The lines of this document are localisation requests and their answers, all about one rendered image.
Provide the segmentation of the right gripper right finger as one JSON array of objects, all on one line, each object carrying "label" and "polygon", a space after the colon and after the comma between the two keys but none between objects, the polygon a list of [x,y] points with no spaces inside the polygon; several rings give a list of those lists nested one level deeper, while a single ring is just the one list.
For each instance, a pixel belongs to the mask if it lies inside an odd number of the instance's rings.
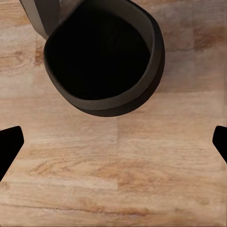
[{"label": "right gripper right finger", "polygon": [[217,126],[212,142],[227,163],[227,128]]}]

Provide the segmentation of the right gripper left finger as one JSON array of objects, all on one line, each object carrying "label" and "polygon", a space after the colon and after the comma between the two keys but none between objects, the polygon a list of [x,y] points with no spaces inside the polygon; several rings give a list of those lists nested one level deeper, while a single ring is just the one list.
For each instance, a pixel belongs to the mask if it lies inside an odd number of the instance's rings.
[{"label": "right gripper left finger", "polygon": [[24,144],[20,126],[0,131],[0,181]]}]

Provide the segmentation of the cauldron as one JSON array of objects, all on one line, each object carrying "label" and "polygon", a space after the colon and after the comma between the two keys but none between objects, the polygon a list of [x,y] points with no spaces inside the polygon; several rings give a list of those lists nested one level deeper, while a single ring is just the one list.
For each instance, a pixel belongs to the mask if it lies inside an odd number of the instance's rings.
[{"label": "cauldron", "polygon": [[164,40],[155,18],[131,0],[80,0],[46,40],[44,65],[77,109],[121,116],[157,89]]}]

